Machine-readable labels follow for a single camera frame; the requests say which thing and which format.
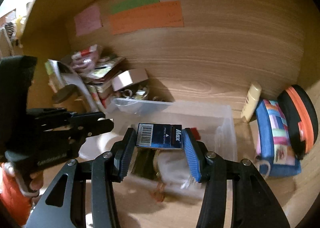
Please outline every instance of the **white barcode label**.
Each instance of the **white barcode label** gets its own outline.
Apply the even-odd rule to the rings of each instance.
[[[139,124],[137,145],[151,146],[153,124]]]

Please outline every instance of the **multicolored patterned fabric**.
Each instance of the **multicolored patterned fabric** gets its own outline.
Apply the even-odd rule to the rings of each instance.
[[[295,154],[290,144],[287,121],[277,101],[263,100],[271,124],[274,143],[274,164],[295,165]],[[259,154],[260,141],[258,141],[257,153]]]

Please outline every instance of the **silver screw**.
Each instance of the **silver screw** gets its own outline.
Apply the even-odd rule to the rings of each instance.
[[[67,163],[68,163],[69,166],[73,166],[76,163],[76,160],[75,159],[70,159],[70,160],[68,160]]]
[[[207,152],[207,157],[209,159],[214,159],[216,157],[216,154],[213,151],[208,151]]]
[[[106,152],[103,154],[103,157],[104,157],[105,159],[111,158],[111,157],[112,157],[112,152],[111,152],[111,151],[106,151]]]
[[[243,159],[242,160],[242,164],[244,164],[245,166],[250,166],[251,165],[251,161],[248,159]]]

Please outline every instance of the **yellow object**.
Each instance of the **yellow object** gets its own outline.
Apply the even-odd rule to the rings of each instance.
[[[257,82],[253,82],[247,94],[247,100],[241,112],[241,119],[250,121],[260,98],[261,86]]]

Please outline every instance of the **paper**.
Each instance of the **paper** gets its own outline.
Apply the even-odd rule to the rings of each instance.
[[[180,1],[145,5],[110,15],[108,19],[114,35],[139,29],[184,26]]]
[[[148,5],[152,3],[160,2],[160,0],[125,0],[123,2],[117,3],[110,8],[111,14],[116,14],[118,12],[133,9],[143,5]]]
[[[100,10],[97,4],[94,4],[75,16],[76,36],[79,37],[88,34],[102,27]]]

